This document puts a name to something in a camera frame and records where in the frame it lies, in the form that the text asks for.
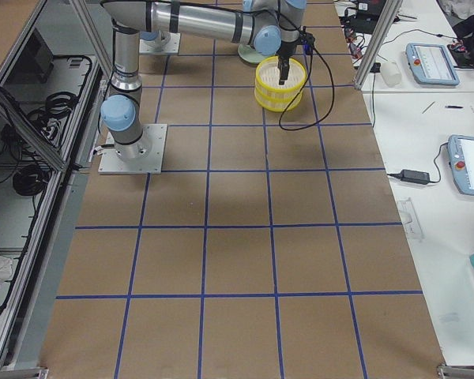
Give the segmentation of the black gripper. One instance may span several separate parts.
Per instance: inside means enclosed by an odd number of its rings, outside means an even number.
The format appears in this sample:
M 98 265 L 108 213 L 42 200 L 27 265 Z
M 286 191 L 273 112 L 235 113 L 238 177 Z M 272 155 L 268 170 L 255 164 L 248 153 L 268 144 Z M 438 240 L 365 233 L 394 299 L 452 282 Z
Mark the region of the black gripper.
M 277 68 L 279 70 L 279 85 L 284 85 L 288 80 L 289 58 L 295 53 L 296 41 L 282 40 L 277 54 Z

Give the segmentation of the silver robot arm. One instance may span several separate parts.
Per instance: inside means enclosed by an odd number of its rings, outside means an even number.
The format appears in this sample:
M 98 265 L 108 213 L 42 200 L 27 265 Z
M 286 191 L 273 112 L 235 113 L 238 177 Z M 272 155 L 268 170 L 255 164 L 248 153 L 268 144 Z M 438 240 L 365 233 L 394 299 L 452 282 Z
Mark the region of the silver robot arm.
M 140 39 L 149 46 L 160 48 L 170 42 L 171 34 L 161 30 L 153 32 L 140 32 Z
M 122 161 L 149 154 L 152 142 L 139 121 L 142 83 L 140 43 L 160 49 L 177 33 L 247 45 L 278 57 L 279 82 L 288 79 L 289 59 L 301 43 L 305 1 L 245 1 L 241 10 L 183 1 L 102 1 L 113 25 L 110 92 L 100 116 Z

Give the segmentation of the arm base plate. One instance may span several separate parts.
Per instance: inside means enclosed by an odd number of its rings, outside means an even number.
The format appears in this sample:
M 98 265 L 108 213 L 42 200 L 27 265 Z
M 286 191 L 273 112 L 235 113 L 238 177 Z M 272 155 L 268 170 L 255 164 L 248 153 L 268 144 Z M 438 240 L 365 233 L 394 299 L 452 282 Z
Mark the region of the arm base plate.
M 172 55 L 179 53 L 181 35 L 164 31 L 140 33 L 140 55 Z
M 100 174 L 160 174 L 162 171 L 167 124 L 142 124 L 139 141 L 130 145 L 116 144 L 110 132 L 102 150 Z

